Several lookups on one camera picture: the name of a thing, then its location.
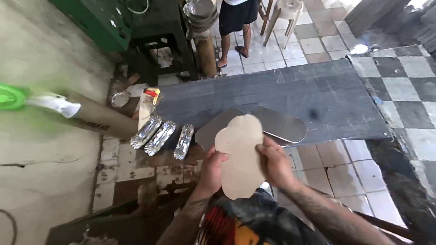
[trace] hand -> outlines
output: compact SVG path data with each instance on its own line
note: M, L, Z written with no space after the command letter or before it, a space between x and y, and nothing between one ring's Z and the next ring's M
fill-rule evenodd
M291 170L291 159L274 140L264 136L263 145L256 146L263 155L262 170L266 181L273 186L284 189L290 182L297 181Z
M196 199L209 198L221 188L221 163L228 160L228 154L215 151L211 146L201 166L200 180L194 193Z

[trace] black shorts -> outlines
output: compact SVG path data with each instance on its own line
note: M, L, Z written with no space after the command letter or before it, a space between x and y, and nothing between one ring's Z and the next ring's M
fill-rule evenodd
M230 5L222 1L219 13L219 34L225 36L242 30L244 24L250 24L257 19L258 8L259 0L247 0L238 5Z

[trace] foot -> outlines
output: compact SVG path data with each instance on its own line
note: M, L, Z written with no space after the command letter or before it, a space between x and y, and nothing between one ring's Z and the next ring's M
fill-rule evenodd
M218 67L223 67L223 66L227 65L227 59L224 60L223 58L221 58L219 61L217 61L217 65L218 65Z

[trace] green fan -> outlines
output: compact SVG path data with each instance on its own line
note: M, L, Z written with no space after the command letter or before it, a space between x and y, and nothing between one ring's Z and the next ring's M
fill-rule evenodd
M28 92L0 83L0 110L20 110L26 103Z

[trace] flip-flop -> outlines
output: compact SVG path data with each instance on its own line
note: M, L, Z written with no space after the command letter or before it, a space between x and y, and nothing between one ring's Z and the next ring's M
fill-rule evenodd
M241 52L241 50L242 50L243 48L244 48L243 46L236 46L236 47L235 47L235 50L236 50L238 53L240 53L242 56L244 56L244 58L248 58L245 54L243 54L243 53Z

